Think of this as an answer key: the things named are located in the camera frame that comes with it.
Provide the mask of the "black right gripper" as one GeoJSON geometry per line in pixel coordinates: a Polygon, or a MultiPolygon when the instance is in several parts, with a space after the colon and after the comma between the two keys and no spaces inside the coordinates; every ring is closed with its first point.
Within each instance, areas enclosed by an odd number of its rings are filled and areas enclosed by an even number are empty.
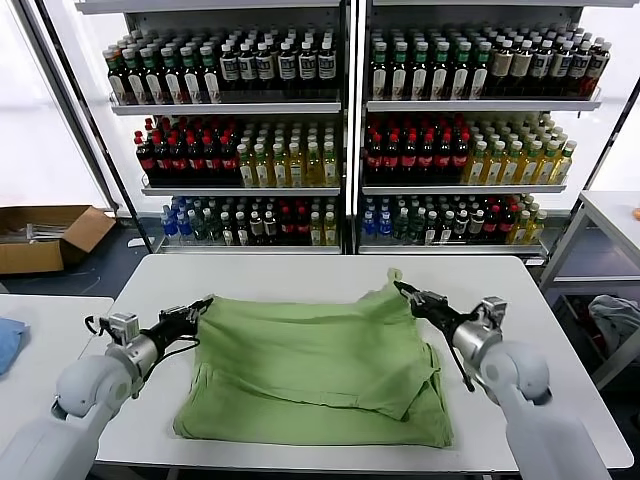
{"type": "Polygon", "coordinates": [[[454,334],[460,325],[469,320],[468,313],[460,313],[447,304],[446,296],[419,290],[402,281],[394,281],[393,284],[408,301],[411,313],[413,315],[424,313],[423,318],[443,334],[454,334]]]}

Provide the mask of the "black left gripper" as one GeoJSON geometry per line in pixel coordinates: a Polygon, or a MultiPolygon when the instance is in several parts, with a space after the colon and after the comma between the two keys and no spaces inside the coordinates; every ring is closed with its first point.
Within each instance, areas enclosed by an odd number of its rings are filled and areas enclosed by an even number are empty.
{"type": "Polygon", "coordinates": [[[187,306],[161,310],[159,317],[164,319],[150,329],[144,329],[143,335],[152,341],[157,351],[165,351],[180,337],[194,335],[199,317],[207,312],[214,301],[214,295],[207,295],[187,306]]]}

